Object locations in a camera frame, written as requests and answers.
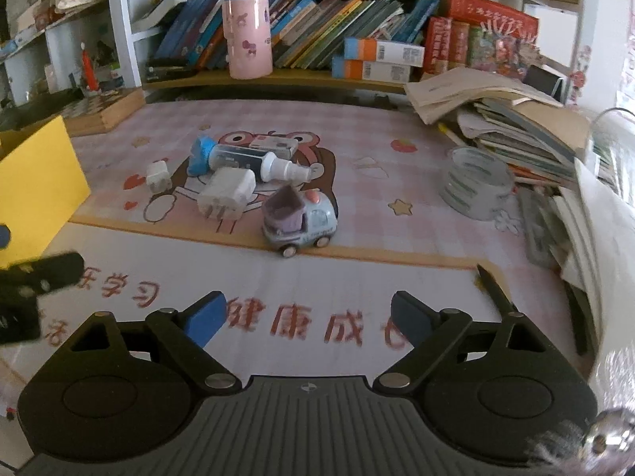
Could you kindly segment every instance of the yellow box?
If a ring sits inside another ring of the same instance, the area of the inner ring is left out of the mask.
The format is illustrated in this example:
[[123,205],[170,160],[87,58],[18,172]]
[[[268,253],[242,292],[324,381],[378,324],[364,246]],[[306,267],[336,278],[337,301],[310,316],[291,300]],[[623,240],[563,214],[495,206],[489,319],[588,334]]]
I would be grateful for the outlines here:
[[64,120],[0,132],[0,268],[40,256],[90,195]]

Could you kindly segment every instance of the open book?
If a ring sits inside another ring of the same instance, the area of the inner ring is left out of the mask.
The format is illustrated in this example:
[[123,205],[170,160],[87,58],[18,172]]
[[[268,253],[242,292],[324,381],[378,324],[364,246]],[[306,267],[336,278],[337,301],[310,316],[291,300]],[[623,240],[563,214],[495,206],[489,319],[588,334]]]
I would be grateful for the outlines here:
[[563,106],[520,81],[471,68],[450,69],[430,79],[406,84],[406,95],[428,125],[465,102],[480,98],[504,98],[512,104],[534,100],[553,107]]

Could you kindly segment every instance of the cable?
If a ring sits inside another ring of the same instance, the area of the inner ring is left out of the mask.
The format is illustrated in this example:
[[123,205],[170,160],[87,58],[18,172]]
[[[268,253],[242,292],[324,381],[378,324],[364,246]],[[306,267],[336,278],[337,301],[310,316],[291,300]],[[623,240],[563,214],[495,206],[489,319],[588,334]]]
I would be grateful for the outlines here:
[[0,465],[2,467],[4,467],[4,468],[7,468],[8,470],[10,470],[14,474],[18,472],[18,470],[15,467],[13,467],[12,465],[9,465],[6,462],[3,462],[2,460],[0,460]]

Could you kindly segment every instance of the plastic bottle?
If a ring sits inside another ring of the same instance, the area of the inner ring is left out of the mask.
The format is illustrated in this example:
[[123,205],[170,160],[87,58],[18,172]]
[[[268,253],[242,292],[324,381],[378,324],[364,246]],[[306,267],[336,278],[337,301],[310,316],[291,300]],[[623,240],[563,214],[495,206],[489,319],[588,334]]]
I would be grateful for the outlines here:
[[207,137],[196,139],[190,152],[188,175],[200,176],[205,173],[207,167],[217,170],[223,166],[247,168],[254,172],[256,179],[263,182],[272,180],[309,182],[311,180],[311,168],[280,159],[273,152],[216,144],[213,139]]

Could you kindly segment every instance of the pink cylindrical container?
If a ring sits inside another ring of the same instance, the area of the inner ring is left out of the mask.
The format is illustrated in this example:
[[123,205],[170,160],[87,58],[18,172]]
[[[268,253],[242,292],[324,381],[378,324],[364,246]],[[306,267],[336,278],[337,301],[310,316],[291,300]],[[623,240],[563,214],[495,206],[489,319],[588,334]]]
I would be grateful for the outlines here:
[[269,0],[223,2],[223,34],[232,79],[258,79],[273,71]]

